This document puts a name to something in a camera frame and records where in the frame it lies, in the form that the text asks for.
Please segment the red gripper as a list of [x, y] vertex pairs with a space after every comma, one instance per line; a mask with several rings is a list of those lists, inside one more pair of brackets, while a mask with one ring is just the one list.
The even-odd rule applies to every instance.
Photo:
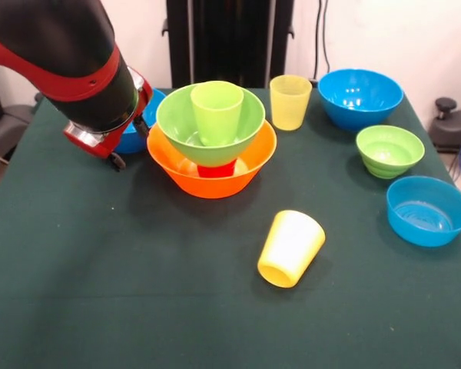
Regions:
[[121, 135], [130, 122], [134, 124], [136, 132], [146, 138], [150, 128], [143, 119], [142, 114], [153, 96], [152, 87], [143, 76], [132, 76], [134, 82], [134, 108], [130, 110], [127, 118], [121, 119], [121, 124], [112, 131], [93, 132], [87, 128], [70, 121], [65, 126], [63, 132], [65, 137], [87, 153], [99, 158], [108, 159], [109, 163], [116, 171], [126, 169], [124, 159], [113, 152], [121, 140]]

